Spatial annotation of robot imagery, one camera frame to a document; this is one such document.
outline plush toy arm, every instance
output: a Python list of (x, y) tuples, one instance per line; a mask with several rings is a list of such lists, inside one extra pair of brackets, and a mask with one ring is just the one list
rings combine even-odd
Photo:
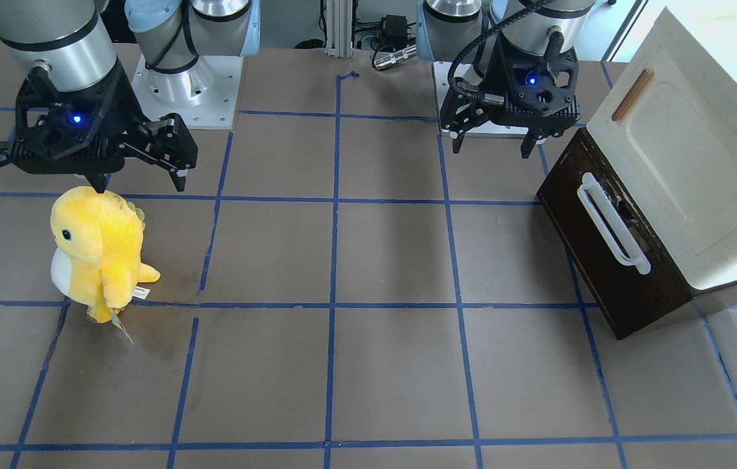
[(125, 267), (104, 267), (101, 271), (103, 296), (109, 308), (124, 308), (131, 301), (136, 282)]

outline plush toy body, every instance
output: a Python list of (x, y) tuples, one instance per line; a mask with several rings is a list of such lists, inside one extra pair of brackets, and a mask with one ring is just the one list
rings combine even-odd
[(68, 190), (53, 204), (50, 229), (56, 253), (50, 276), (67, 297), (88, 305), (97, 322), (115, 321), (128, 305), (137, 282), (154, 282), (160, 273), (140, 262), (142, 210), (121, 196), (90, 187)]

